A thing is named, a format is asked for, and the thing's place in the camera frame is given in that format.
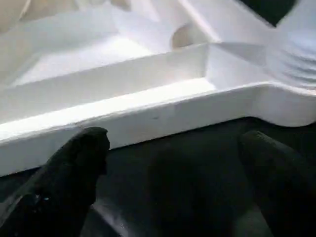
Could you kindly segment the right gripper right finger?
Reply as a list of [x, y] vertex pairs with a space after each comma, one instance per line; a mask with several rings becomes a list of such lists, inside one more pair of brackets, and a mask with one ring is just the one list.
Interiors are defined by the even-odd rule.
[[260, 131], [239, 137], [254, 199], [276, 237], [316, 235], [316, 170], [293, 148]]

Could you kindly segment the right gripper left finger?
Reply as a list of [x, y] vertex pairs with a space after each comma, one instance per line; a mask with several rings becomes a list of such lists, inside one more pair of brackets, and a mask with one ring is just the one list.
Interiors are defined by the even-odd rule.
[[108, 131], [89, 127], [68, 140], [0, 205], [2, 237], [78, 237], [106, 173]]

